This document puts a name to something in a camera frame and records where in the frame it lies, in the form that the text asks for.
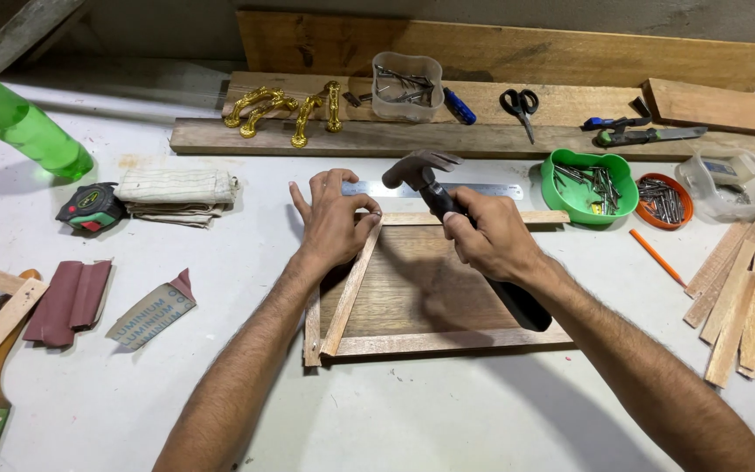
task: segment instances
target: orange pencil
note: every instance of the orange pencil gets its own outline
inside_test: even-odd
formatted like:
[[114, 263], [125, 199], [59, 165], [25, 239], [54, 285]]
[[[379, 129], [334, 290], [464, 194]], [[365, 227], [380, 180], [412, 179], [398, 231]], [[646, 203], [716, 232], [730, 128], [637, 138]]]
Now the orange pencil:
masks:
[[638, 243], [640, 243], [648, 253], [651, 254], [651, 257], [655, 258], [655, 261], [660, 264], [661, 267], [666, 269], [666, 272], [668, 272], [669, 275], [672, 276], [673, 279], [675, 279], [678, 284], [683, 285], [684, 288], [686, 288], [686, 284], [684, 283], [683, 279], [680, 278], [680, 275], [678, 275], [677, 272], [675, 272], [675, 269], [672, 269], [672, 266], [668, 264], [665, 260], [663, 260], [662, 257], [660, 257], [660, 254], [658, 254], [655, 251], [655, 248], [651, 247], [649, 243], [646, 243], [642, 236], [637, 233], [635, 229], [632, 229], [631, 231], [628, 231], [631, 233], [632, 236], [634, 236], [634, 239], [637, 240]]

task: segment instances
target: green plastic bowl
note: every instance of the green plastic bowl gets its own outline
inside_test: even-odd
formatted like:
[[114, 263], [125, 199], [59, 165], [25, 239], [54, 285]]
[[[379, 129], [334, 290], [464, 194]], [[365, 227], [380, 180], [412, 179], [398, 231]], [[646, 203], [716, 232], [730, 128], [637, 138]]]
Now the green plastic bowl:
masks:
[[[601, 200], [593, 191], [587, 190], [587, 185], [581, 185], [567, 177], [563, 177], [567, 184], [561, 186], [561, 193], [555, 188], [553, 182], [554, 164], [566, 164], [569, 166], [602, 166], [607, 167], [608, 174], [614, 187], [622, 196], [616, 203], [619, 210], [615, 215], [596, 215], [590, 210], [593, 201]], [[544, 181], [541, 184], [541, 192], [544, 194], [546, 204], [553, 210], [564, 210], [570, 214], [573, 222], [584, 224], [608, 224], [615, 219], [620, 219], [637, 208], [639, 192], [637, 184], [631, 177], [631, 167], [620, 156], [605, 154], [578, 154], [569, 149], [556, 149], [546, 158], [540, 166], [541, 176]]]

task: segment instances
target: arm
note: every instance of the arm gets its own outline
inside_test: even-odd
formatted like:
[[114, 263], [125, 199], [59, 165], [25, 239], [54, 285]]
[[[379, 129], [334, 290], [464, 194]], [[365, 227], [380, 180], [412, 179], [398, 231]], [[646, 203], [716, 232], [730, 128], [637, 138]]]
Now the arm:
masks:
[[645, 433], [685, 470], [754, 470], [755, 437], [666, 348], [581, 288], [534, 241], [514, 202], [460, 187], [451, 195], [477, 220], [445, 215], [463, 263], [529, 291], [558, 321]]
[[[334, 169], [312, 178], [313, 207], [290, 182], [294, 205], [305, 221], [302, 245], [194, 389], [154, 471], [226, 470], [246, 448], [309, 294], [331, 268], [362, 250], [380, 220], [380, 207], [371, 198], [341, 196], [343, 180], [356, 182], [357, 176]], [[373, 216], [355, 226], [358, 208]]]

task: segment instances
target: hand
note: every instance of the hand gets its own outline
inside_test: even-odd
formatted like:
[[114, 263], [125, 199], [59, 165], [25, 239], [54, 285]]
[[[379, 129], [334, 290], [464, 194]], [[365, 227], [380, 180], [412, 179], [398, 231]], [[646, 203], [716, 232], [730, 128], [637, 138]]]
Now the hand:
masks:
[[[310, 179], [312, 205], [302, 198], [296, 182], [290, 182], [290, 196], [305, 222], [299, 252], [312, 263], [319, 264], [323, 274], [353, 259], [381, 219], [380, 206], [368, 195], [342, 196], [343, 180], [354, 183], [360, 178], [349, 169], [331, 169], [313, 176]], [[358, 208], [365, 208], [372, 214], [355, 225], [354, 211]]]
[[485, 197], [467, 187], [457, 187], [449, 194], [477, 220], [474, 229], [465, 215], [447, 212], [443, 218], [445, 238], [455, 241], [462, 263], [495, 281], [518, 285], [531, 281], [546, 255], [520, 218], [514, 200]]

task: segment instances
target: ornate brass handle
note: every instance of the ornate brass handle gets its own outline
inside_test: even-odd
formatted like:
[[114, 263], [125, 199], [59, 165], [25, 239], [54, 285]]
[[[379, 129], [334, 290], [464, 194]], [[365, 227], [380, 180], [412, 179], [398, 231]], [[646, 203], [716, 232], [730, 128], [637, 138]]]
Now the ornate brass handle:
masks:
[[342, 131], [340, 122], [340, 82], [332, 80], [326, 83], [325, 90], [328, 91], [328, 123], [326, 131], [329, 133], [339, 133]]
[[233, 108], [232, 112], [223, 119], [223, 123], [225, 123], [228, 128], [237, 128], [241, 125], [241, 110], [252, 105], [253, 103], [258, 103], [265, 98], [273, 99], [281, 97], [284, 97], [284, 90], [278, 87], [259, 87], [253, 91], [250, 91], [249, 93], [241, 97], [240, 100], [235, 102], [235, 108]]
[[308, 117], [314, 107], [322, 106], [322, 98], [318, 95], [311, 95], [305, 99], [299, 108], [299, 116], [296, 118], [296, 132], [290, 138], [290, 144], [295, 148], [303, 148], [308, 144], [308, 138], [305, 136], [305, 124], [308, 123]]
[[249, 119], [241, 126], [241, 136], [244, 138], [251, 138], [255, 136], [255, 123], [262, 116], [272, 112], [276, 108], [287, 108], [291, 112], [299, 107], [299, 100], [291, 97], [276, 97], [269, 102], [264, 103], [262, 106], [255, 108], [249, 113]]

